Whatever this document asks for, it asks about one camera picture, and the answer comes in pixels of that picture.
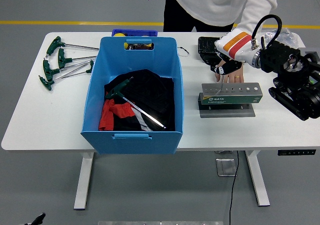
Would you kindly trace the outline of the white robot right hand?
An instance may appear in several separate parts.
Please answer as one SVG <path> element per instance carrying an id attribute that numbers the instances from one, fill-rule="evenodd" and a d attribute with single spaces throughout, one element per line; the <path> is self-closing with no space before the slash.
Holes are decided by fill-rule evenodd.
<path id="1" fill-rule="evenodd" d="M 259 42 L 245 31 L 233 29 L 214 42 L 215 50 L 225 63 L 216 66 L 213 71 L 219 75 L 228 75 L 238 70 L 243 63 L 254 68 L 260 68 L 259 56 L 261 46 Z"/>

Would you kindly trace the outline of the person's left hand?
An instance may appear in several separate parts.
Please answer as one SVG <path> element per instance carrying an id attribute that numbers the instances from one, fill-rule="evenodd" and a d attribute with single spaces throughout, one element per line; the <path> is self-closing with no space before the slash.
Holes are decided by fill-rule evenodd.
<path id="1" fill-rule="evenodd" d="M 244 82 L 244 67 L 229 73 L 227 75 L 214 74 L 217 83 L 243 83 Z"/>

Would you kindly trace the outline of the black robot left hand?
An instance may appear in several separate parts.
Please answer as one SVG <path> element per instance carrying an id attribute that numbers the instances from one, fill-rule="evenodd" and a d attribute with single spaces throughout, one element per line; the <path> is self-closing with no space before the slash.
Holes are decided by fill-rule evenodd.
<path id="1" fill-rule="evenodd" d="M 46 217 L 46 213 L 42 212 L 32 222 L 27 222 L 27 223 L 24 223 L 23 225 L 41 225 L 45 217 Z"/>

